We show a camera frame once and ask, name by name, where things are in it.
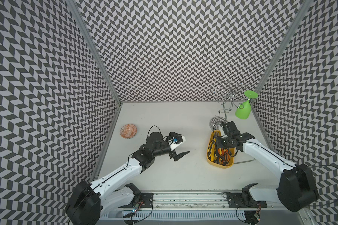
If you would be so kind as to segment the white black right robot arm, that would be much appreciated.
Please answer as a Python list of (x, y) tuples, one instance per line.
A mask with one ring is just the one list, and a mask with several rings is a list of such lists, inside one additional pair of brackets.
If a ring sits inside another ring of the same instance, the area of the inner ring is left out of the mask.
[(287, 160), (265, 147), (250, 133), (241, 133), (234, 122), (219, 123), (221, 135), (216, 137), (219, 148), (235, 148), (250, 155), (278, 179), (274, 186), (259, 186), (251, 183), (241, 193), (230, 193), (228, 197), (239, 206), (253, 208), (265, 206), (267, 202), (282, 204), (291, 212), (298, 212), (319, 199), (312, 169)]

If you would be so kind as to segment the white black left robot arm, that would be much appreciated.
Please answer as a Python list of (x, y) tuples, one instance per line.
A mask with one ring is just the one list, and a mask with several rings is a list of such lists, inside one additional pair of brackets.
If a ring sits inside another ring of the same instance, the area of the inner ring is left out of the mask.
[(180, 160), (188, 153), (177, 154), (176, 148), (185, 141), (185, 136), (176, 132), (170, 132), (167, 137), (153, 132), (122, 166), (95, 181), (81, 181), (74, 187), (65, 207), (68, 224), (95, 225), (104, 214), (132, 204), (140, 191), (128, 181), (146, 171), (158, 156)]

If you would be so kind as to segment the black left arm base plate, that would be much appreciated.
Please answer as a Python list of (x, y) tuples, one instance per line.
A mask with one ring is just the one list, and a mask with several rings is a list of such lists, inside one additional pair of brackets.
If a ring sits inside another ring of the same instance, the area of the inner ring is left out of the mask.
[(152, 208), (153, 206), (154, 193), (142, 192), (136, 194), (133, 200), (128, 205), (121, 206), (123, 209), (133, 209), (134, 207), (140, 206), (140, 208)]

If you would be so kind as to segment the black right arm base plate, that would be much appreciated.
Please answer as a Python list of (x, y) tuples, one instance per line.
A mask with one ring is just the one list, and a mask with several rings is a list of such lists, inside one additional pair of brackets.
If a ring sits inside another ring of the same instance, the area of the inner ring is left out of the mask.
[(223, 192), (222, 196), (227, 200), (229, 207), (234, 208), (267, 208), (265, 201), (256, 201), (250, 194)]

